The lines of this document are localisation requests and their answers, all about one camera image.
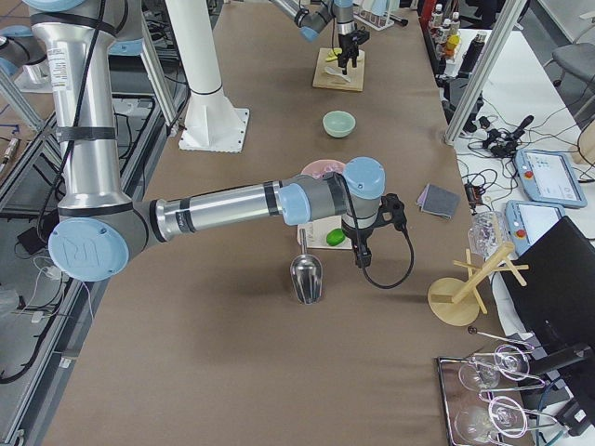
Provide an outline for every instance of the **tabletop surface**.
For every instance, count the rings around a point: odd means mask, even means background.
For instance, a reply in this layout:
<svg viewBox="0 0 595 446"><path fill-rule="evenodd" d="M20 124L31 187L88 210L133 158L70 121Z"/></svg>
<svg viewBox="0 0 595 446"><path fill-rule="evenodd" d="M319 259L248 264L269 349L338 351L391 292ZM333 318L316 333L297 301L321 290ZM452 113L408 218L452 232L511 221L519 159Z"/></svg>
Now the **tabletop surface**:
<svg viewBox="0 0 595 446"><path fill-rule="evenodd" d="M154 247L110 282L45 444L445 444L435 357L465 356L484 341L439 321L427 302L431 282L463 278L452 259L464 257L470 223L463 204L452 220L415 206L427 183L464 197L455 153L441 142L438 91L415 23L372 32L364 92L312 88L328 28L307 44L271 5L225 5L216 47L226 95L251 111L244 150L180 151L171 139L147 199L373 156L387 191L405 202L410 279L381 291L351 252L319 250L324 299L301 306L289 275L296 230L279 217ZM357 119L348 138L323 131L335 109ZM370 247L377 280L403 274L401 234L377 230ZM499 332L491 300L488 309L477 325Z"/></svg>

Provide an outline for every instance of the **metal scoop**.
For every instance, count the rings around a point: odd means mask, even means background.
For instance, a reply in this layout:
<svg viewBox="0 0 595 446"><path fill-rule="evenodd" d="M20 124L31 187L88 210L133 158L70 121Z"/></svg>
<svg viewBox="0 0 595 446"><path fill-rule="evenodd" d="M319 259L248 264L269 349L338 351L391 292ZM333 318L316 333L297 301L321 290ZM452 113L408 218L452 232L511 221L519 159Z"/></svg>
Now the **metal scoop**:
<svg viewBox="0 0 595 446"><path fill-rule="evenodd" d="M301 256L294 258L289 271L296 295L302 304L318 302L323 293L323 265L320 260L306 252L306 230L299 230Z"/></svg>

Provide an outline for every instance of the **office chair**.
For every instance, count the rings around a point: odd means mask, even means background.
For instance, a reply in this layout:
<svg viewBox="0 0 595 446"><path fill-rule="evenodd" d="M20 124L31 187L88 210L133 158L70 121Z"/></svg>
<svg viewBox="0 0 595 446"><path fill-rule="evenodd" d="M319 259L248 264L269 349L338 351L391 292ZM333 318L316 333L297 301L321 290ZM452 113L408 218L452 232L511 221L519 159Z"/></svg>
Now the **office chair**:
<svg viewBox="0 0 595 446"><path fill-rule="evenodd" d="M506 2L506 0L497 0L496 14L499 14L500 12L502 12L502 8L504 7L505 2ZM465 3L470 7L477 7L477 9L475 10L474 17L461 15L460 19L470 23L475 28L480 27L482 25L482 19L481 19L482 0L465 0ZM517 21L516 26L521 29L522 29L522 26L520 25L521 20L524 17L524 15L527 13L527 11L529 10L530 5L531 5L531 0L527 0L527 3L525 4L524 8L522 9L521 15L519 16L519 19Z"/></svg>
<svg viewBox="0 0 595 446"><path fill-rule="evenodd" d="M579 43L579 40L586 33L595 28L595 11L587 12L578 17L582 20L591 20L591 26L579 34L572 44L554 49L551 53L552 59L543 65L546 68L551 62L556 62L562 68L560 79L553 82L556 87L560 86L567 72L586 83L587 88L595 87L595 45L588 42ZM595 95L589 98L573 117L576 119L594 100Z"/></svg>

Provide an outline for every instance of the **gray chair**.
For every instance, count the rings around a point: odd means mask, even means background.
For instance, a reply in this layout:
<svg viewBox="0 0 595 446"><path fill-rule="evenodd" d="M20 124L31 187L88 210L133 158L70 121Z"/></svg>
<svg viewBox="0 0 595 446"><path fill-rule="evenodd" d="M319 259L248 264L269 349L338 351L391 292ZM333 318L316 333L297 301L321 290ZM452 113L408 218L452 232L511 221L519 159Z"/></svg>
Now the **gray chair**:
<svg viewBox="0 0 595 446"><path fill-rule="evenodd" d="M551 53L552 59L548 60L543 67L546 68L551 62L556 62L562 68L560 79L554 81L554 86L558 87L562 83L564 75L572 74L588 85L588 88L595 88L595 45L588 42L579 42L580 39L593 28L595 28L595 11L587 12L579 16L582 20L590 20L591 26L583 31L573 41L572 44L556 48ZM585 102L574 118L584 112L587 107L595 100L595 95Z"/></svg>

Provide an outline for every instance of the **black electronic device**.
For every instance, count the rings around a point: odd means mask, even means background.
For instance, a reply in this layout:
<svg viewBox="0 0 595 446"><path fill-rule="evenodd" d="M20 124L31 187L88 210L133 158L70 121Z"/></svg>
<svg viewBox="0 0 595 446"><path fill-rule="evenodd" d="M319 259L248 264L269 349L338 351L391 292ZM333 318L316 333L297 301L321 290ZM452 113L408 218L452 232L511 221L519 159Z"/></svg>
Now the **black electronic device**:
<svg viewBox="0 0 595 446"><path fill-rule="evenodd" d="M529 265L522 272L527 286L508 273L502 274L504 283L525 328L548 355L579 344L595 348L595 247L572 220L561 218L515 263ZM595 360L583 356L560 361L558 371L595 426Z"/></svg>

